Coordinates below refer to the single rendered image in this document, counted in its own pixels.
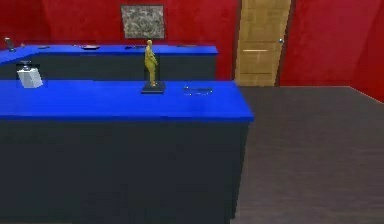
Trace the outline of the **gold statue on black base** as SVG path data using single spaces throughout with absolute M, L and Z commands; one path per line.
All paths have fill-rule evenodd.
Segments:
M 158 65 L 155 54 L 152 50 L 153 42 L 151 39 L 147 40 L 147 45 L 144 52 L 144 64 L 149 72 L 149 81 L 146 82 L 142 88 L 141 93 L 159 93 L 163 94 L 165 91 L 165 84 L 157 80 L 156 66 Z

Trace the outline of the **blue-topped black L-shaped counter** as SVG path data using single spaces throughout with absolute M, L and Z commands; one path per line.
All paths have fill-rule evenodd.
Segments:
M 125 45 L 102 45 L 83 50 L 73 45 L 18 47 L 0 51 L 0 80 L 17 77 L 17 64 L 31 61 L 48 80 L 124 80 L 147 78 L 143 49 L 125 50 Z M 218 50 L 214 46 L 155 45 L 156 76 L 163 81 L 213 80 Z

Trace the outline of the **light wooden room door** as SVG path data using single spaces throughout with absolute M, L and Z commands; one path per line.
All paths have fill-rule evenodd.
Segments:
M 274 86 L 291 0 L 242 0 L 235 81 Z

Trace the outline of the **small dark upright bottle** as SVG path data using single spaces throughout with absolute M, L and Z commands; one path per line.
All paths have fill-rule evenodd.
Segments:
M 12 40 L 9 37 L 5 37 L 4 41 L 5 41 L 6 45 L 7 45 L 7 48 L 8 48 L 9 52 L 15 52 L 16 51 L 15 47 L 14 47 L 14 44 L 13 44 Z

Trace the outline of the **grey framed wall picture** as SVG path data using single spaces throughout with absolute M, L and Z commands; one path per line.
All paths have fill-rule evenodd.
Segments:
M 164 39 L 163 5 L 122 5 L 120 7 L 126 39 Z

